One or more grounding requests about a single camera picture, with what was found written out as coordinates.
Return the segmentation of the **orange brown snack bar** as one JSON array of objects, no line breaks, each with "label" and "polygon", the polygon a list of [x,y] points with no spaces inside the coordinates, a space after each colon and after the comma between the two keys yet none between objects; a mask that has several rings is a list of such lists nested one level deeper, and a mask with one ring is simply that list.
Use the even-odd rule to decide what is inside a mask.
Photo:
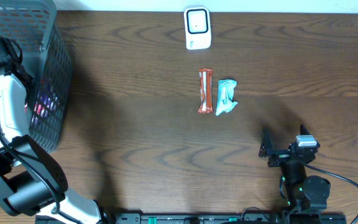
[{"label": "orange brown snack bar", "polygon": [[200,114],[212,113],[212,76],[213,69],[211,68],[200,68],[200,99],[201,104],[198,112]]}]

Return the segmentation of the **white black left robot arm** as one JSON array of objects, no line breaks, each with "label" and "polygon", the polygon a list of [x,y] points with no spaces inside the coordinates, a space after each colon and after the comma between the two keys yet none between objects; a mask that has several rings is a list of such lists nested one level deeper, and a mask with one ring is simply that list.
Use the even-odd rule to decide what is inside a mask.
[{"label": "white black left robot arm", "polygon": [[110,223],[96,201],[69,188],[58,162],[31,138],[25,104],[32,82],[19,45],[0,37],[0,207],[44,222]]}]

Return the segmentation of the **mint green snack packet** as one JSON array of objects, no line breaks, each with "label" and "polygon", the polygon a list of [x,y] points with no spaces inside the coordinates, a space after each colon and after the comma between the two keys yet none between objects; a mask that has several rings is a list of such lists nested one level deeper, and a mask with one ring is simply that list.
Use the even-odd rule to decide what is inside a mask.
[{"label": "mint green snack packet", "polygon": [[221,113],[231,112],[237,105],[233,101],[234,89],[237,86],[235,80],[220,80],[218,81],[218,98],[216,103],[216,116]]}]

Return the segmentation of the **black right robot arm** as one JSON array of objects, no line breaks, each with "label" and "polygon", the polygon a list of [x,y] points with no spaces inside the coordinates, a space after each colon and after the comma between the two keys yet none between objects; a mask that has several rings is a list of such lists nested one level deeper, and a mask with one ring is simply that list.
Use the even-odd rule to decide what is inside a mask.
[{"label": "black right robot arm", "polygon": [[316,159],[319,148],[319,142],[304,125],[287,149],[275,149],[269,130],[262,131],[259,157],[266,157],[270,168],[280,168],[280,194],[288,200],[288,208],[280,215],[282,223],[323,222],[321,212],[327,209],[331,183],[317,175],[308,176],[305,170]]}]

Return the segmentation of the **purple red snack bag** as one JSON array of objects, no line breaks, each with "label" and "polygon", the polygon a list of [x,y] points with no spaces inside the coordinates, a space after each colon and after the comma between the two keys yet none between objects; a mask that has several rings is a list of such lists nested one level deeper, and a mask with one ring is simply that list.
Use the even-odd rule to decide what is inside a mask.
[{"label": "purple red snack bag", "polygon": [[31,113],[30,126],[41,125],[46,122],[47,125],[56,126],[58,124],[58,106],[59,97],[55,90],[42,90],[37,93],[37,100],[34,106],[25,104],[26,113]]}]

